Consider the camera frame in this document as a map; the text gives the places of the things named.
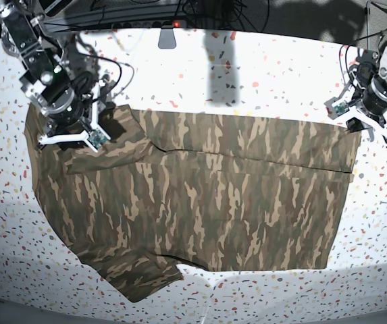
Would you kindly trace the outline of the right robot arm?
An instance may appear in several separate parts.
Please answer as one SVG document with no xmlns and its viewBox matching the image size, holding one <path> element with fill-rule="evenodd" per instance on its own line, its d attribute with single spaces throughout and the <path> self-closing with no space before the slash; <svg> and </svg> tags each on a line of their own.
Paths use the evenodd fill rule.
<svg viewBox="0 0 387 324">
<path fill-rule="evenodd" d="M 49 32 L 31 1 L 0 1 L 1 44 L 24 66 L 21 90 L 44 119 L 36 147 L 83 144 L 94 152 L 114 138 L 101 125 L 118 85 L 89 70 L 73 72 L 67 39 Z"/>
</svg>

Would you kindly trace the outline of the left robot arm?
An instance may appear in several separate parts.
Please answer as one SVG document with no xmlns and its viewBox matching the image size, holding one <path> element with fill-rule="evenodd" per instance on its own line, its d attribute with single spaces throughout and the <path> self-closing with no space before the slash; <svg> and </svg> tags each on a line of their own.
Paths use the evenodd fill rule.
<svg viewBox="0 0 387 324">
<path fill-rule="evenodd" d="M 375 6 L 387 13 L 381 5 Z M 378 48 L 363 52 L 352 66 L 344 63 L 349 79 L 339 97 L 326 101 L 325 106 L 329 118 L 344 123 L 349 132 L 371 129 L 387 146 L 387 29 L 363 38 L 368 41 L 374 36 L 380 38 Z"/>
</svg>

